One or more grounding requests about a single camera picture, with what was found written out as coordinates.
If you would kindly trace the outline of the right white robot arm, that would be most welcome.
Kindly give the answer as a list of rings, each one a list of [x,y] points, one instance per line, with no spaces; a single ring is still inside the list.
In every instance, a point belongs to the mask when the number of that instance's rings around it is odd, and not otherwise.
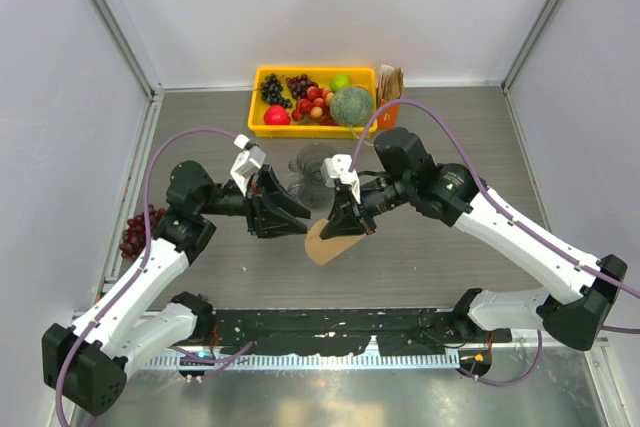
[[[622,259],[598,258],[555,237],[468,167],[435,162],[420,138],[403,127],[378,136],[374,150],[383,170],[367,183],[361,183],[350,156],[324,160],[322,175],[335,200],[320,239],[372,235],[376,217],[408,204],[484,242],[540,285],[502,293],[467,290],[452,317],[459,338],[474,341],[497,329],[534,329],[572,349],[591,349],[626,275]]]

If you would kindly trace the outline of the grey transparent coffee dripper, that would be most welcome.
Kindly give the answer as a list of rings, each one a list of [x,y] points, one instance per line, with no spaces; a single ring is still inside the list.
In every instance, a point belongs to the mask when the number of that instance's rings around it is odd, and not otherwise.
[[[289,162],[289,170],[303,179],[323,184],[322,166],[324,160],[333,157],[337,151],[324,143],[312,143],[303,147],[294,160]]]

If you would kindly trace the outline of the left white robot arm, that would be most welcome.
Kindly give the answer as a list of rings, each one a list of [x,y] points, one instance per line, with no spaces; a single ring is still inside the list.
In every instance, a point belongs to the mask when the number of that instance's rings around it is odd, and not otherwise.
[[[204,251],[216,227],[211,215],[243,217],[250,234],[278,238],[306,233],[311,212],[264,165],[246,184],[214,182],[195,161],[171,172],[168,209],[138,259],[69,327],[53,324],[42,337],[43,377],[55,391],[56,412],[68,399],[92,416],[106,412],[126,383],[154,357],[181,341],[206,343],[215,326],[212,306],[183,292],[153,318],[141,316]]]

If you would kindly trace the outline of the grey transparent glass server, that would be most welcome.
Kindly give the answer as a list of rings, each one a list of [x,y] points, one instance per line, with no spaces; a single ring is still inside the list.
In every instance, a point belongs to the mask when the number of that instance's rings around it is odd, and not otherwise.
[[[289,185],[288,192],[310,210],[322,210],[332,205],[334,191],[322,182],[300,177]]]

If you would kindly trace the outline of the brown paper coffee filter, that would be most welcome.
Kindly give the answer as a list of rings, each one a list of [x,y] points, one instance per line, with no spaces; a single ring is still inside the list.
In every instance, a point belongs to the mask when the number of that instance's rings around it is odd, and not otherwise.
[[[320,233],[327,224],[327,219],[318,220],[310,228],[304,241],[307,256],[319,266],[326,265],[365,237],[364,234],[361,234],[323,240],[320,238]]]

